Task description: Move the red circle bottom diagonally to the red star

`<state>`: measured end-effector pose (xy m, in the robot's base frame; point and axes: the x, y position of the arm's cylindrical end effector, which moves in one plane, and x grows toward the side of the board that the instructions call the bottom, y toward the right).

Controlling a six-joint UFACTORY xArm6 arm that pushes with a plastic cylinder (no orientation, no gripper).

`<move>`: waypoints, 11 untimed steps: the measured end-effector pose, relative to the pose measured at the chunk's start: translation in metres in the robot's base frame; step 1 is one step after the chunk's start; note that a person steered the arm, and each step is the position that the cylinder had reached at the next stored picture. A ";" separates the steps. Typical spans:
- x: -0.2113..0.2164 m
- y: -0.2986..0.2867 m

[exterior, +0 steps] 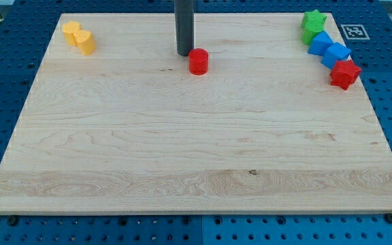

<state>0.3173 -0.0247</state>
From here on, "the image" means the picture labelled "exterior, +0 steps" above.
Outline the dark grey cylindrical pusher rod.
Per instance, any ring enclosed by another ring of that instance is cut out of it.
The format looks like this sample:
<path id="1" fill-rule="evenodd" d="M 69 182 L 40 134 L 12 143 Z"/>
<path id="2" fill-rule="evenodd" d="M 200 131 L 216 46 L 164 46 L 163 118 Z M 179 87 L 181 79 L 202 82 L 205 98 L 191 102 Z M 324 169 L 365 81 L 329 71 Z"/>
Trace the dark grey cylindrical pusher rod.
<path id="1" fill-rule="evenodd" d="M 175 0 L 176 49 L 180 56 L 188 56 L 194 48 L 193 0 Z"/>

